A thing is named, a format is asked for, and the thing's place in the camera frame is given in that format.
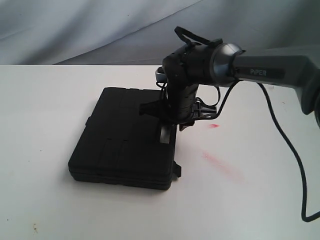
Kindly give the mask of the right grey black robot arm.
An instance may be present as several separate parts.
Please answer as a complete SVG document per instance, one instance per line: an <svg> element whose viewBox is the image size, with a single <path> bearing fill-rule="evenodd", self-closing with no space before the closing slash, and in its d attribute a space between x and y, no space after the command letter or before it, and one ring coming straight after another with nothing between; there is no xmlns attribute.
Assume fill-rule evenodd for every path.
<svg viewBox="0 0 320 240"><path fill-rule="evenodd" d="M156 71L166 84L159 100L141 104L140 114L179 125L215 119L220 110L196 102L200 85L233 88L240 81L294 89L305 115L320 117L320 48L317 45L243 50L232 43L185 44Z"/></svg>

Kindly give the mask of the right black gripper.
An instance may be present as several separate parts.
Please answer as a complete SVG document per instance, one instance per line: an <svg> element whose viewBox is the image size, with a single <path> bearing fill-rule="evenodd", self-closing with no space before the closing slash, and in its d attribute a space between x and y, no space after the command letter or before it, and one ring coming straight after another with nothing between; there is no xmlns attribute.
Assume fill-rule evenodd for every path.
<svg viewBox="0 0 320 240"><path fill-rule="evenodd" d="M159 119L162 122L161 135L171 135L175 125L178 125L182 132L195 121L211 120L216 116L217 108L196 99L198 88L198 84L180 89L173 83L167 83L166 87L161 89L158 100L140 104L139 114Z"/></svg>

